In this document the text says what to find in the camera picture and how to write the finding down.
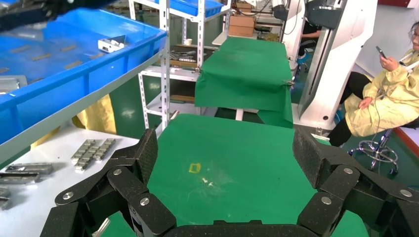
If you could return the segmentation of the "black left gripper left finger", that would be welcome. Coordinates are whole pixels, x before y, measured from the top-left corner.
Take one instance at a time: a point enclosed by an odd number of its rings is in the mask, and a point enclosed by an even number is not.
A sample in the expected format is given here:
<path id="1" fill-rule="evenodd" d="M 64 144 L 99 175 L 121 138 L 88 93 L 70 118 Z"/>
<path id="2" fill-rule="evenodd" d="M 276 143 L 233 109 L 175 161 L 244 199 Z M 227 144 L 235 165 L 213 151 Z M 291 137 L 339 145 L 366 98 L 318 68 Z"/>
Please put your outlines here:
<path id="1" fill-rule="evenodd" d="M 147 184 L 158 157 L 154 129 L 135 145 L 116 150 L 103 168 L 55 198 L 43 237 L 90 237 L 106 218 L 120 212 L 138 237 L 162 237 L 176 218 Z"/>

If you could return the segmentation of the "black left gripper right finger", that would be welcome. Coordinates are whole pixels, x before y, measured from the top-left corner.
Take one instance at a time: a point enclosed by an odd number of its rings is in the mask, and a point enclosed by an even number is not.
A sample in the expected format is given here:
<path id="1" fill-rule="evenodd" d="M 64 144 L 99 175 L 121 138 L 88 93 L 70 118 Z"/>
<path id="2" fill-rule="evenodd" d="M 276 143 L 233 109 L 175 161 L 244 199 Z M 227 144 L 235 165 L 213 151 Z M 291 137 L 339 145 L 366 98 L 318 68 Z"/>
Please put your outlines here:
<path id="1" fill-rule="evenodd" d="M 316 190 L 298 216 L 298 225 L 316 236 L 329 237 L 350 211 L 382 237 L 418 236 L 416 191 L 369 171 L 341 148 L 318 142 L 302 128 L 294 132 L 292 149 Z"/>

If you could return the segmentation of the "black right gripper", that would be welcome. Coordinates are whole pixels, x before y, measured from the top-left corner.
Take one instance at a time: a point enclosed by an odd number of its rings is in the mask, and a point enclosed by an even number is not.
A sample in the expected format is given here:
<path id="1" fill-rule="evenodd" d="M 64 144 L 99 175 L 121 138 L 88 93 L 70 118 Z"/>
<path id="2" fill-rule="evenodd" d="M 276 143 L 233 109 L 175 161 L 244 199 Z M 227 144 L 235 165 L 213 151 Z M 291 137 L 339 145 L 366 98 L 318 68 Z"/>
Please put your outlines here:
<path id="1" fill-rule="evenodd" d="M 11 4 L 1 2 L 0 31 L 49 21 L 56 16 L 57 10 L 99 9 L 111 3 L 112 0 L 18 1 Z"/>

